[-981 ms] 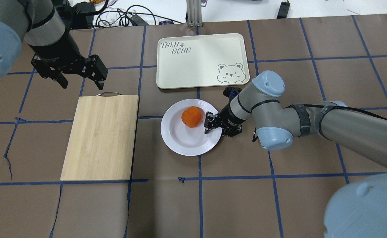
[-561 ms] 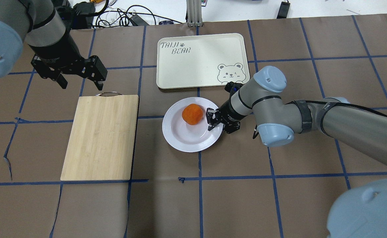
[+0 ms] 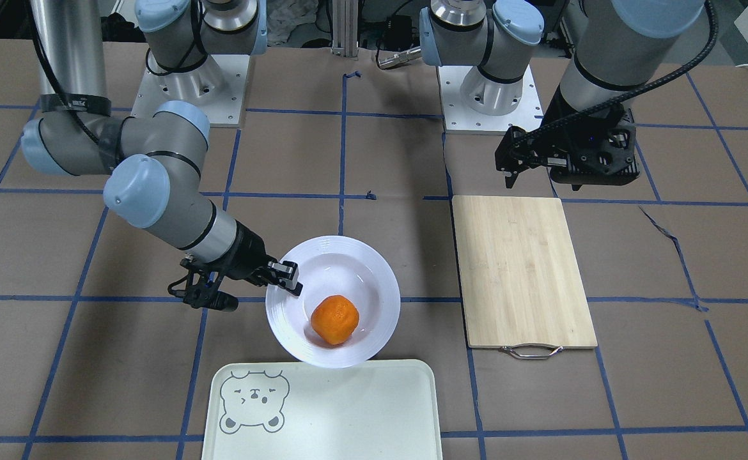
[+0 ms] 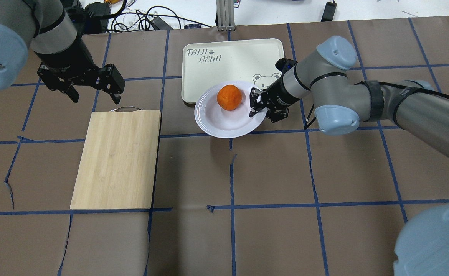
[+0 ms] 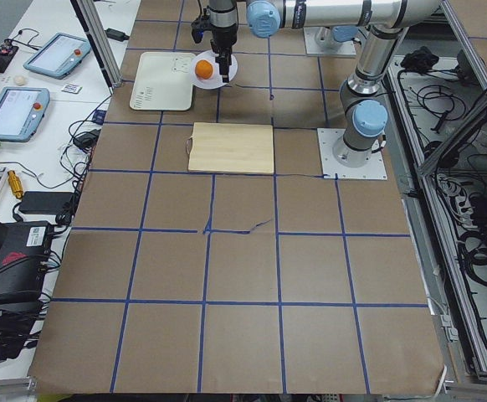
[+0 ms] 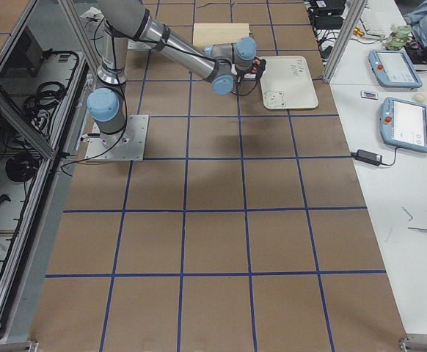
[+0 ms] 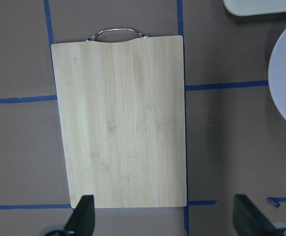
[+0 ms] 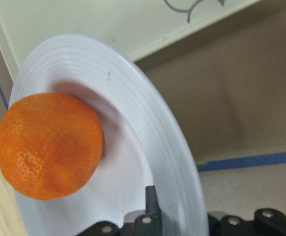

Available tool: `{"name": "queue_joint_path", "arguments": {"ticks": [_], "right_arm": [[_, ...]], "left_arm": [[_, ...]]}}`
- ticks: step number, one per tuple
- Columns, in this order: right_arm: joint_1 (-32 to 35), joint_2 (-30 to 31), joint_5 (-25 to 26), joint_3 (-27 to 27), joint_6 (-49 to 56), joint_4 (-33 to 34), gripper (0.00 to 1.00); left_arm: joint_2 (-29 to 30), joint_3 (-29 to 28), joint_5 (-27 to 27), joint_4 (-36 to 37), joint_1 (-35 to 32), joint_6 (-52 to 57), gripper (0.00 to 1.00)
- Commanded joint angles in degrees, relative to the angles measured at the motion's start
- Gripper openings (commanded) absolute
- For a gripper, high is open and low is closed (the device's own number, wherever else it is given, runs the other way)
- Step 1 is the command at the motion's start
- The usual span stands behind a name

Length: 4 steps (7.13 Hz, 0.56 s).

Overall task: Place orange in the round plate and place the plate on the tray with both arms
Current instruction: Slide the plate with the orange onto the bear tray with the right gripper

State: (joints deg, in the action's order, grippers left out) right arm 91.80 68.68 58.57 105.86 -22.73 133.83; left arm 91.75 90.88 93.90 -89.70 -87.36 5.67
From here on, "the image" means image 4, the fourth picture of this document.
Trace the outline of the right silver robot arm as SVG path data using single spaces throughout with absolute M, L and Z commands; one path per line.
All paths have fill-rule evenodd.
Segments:
M 250 90 L 249 117 L 266 110 L 272 122 L 282 120 L 291 105 L 312 95 L 316 121 L 326 135 L 345 135 L 362 121 L 388 119 L 449 158 L 449 95 L 417 80 L 349 84 L 346 73 L 356 59 L 352 44 L 340 36 L 328 38 L 299 62 L 281 58 L 277 80 Z M 409 220 L 394 252 L 396 276 L 449 276 L 449 203 Z

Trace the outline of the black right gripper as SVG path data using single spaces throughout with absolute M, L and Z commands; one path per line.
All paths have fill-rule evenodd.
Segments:
M 298 101 L 300 98 L 296 98 L 286 90 L 282 79 L 276 80 L 267 89 L 252 87 L 249 93 L 249 117 L 252 118 L 265 109 L 266 118 L 276 123 L 286 119 L 289 114 L 288 108 Z

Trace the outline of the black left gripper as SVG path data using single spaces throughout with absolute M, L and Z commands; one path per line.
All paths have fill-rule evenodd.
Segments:
M 41 61 L 37 75 L 49 90 L 59 91 L 77 103 L 79 93 L 75 86 L 90 86 L 109 94 L 114 104 L 120 104 L 124 78 L 114 64 L 97 66 L 81 38 L 61 52 L 37 56 Z

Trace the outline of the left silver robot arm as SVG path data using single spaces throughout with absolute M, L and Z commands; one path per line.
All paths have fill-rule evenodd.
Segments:
M 0 90 L 14 84 L 33 51 L 49 90 L 77 103 L 75 86 L 90 86 L 119 104 L 125 80 L 115 65 L 94 63 L 82 36 L 59 0 L 0 0 Z

